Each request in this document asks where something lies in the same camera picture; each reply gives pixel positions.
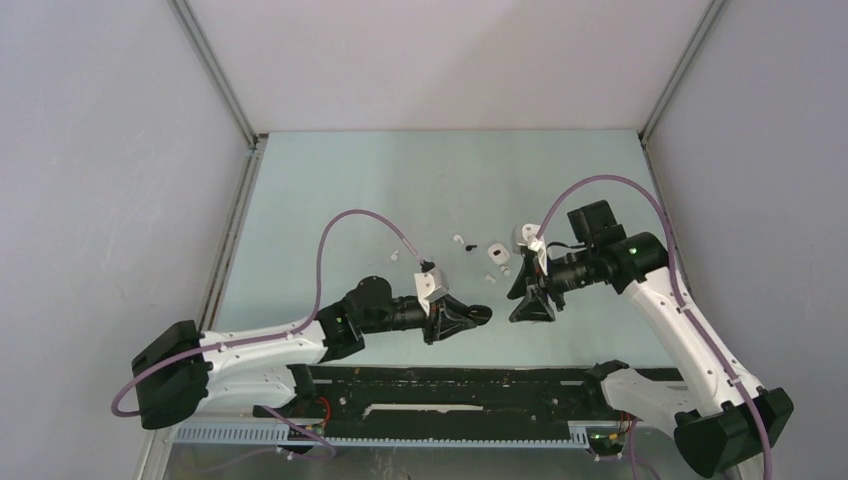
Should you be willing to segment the black earbud charging case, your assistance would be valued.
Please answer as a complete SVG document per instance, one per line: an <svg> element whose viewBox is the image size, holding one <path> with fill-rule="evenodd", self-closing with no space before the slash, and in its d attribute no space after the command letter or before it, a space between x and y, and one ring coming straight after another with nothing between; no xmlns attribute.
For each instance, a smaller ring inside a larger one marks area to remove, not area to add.
<svg viewBox="0 0 848 480"><path fill-rule="evenodd" d="M493 311L490 307L484 305L471 305L467 316L476 326L482 326L491 320Z"/></svg>

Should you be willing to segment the white case with black window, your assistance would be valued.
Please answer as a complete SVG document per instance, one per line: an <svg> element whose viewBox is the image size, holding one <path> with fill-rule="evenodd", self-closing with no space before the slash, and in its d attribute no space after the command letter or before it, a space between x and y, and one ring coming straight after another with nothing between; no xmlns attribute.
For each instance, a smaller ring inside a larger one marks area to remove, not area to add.
<svg viewBox="0 0 848 480"><path fill-rule="evenodd" d="M508 249L501 243L493 243L487 248L487 255L496 265L504 265L510 260Z"/></svg>

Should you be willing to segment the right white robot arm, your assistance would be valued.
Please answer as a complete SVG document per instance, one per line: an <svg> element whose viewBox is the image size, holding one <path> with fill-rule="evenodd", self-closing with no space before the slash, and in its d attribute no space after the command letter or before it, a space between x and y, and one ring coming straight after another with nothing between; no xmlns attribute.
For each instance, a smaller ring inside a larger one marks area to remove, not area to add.
<svg viewBox="0 0 848 480"><path fill-rule="evenodd" d="M585 411L596 418L629 413L662 431L702 477L737 471L741 479L773 478L765 450L793 413L785 390L764 387L730 352L681 287L655 235L627 235L605 200L569 212L568 219L583 247L558 258L549 256L540 226L515 228L513 249L522 265L507 294L518 303L510 322L552 322L566 293L611 286L645 320L685 388L674 390L611 360L585 372Z"/></svg>

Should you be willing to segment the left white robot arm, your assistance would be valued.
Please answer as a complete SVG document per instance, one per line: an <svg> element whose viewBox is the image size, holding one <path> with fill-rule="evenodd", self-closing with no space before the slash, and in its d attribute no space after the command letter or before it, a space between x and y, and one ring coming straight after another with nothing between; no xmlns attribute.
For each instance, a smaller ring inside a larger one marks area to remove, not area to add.
<svg viewBox="0 0 848 480"><path fill-rule="evenodd" d="M394 296L386 279L365 277L300 332L287 325L216 332L200 331L191 320L172 324L131 362L142 428L247 407L304 416L317 397L310 366L362 351L365 335L418 330L431 345L493 316L488 306L451 296L434 273L415 281L417 294Z"/></svg>

